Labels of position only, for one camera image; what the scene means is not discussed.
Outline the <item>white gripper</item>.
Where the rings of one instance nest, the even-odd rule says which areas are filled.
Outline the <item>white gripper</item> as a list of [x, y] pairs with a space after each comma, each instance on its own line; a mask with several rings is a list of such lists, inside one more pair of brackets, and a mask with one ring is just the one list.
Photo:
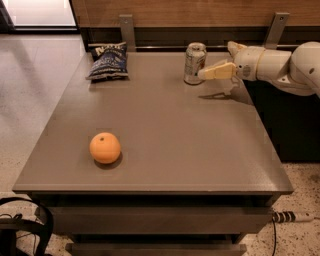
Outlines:
[[227, 43], [227, 49], [234, 63], [227, 62], [203, 68], [198, 72], [198, 78], [201, 80], [221, 80], [230, 79], [237, 74], [240, 79], [255, 81], [258, 63], [265, 49], [263, 47], [247, 47], [234, 41]]

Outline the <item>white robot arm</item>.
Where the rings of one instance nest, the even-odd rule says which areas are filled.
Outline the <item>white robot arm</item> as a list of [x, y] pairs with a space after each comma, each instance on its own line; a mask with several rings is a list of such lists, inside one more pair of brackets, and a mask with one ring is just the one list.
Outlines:
[[293, 52], [228, 42], [232, 61], [226, 60], [198, 72], [201, 80], [229, 79], [265, 81], [277, 89], [320, 97], [320, 43], [307, 42]]

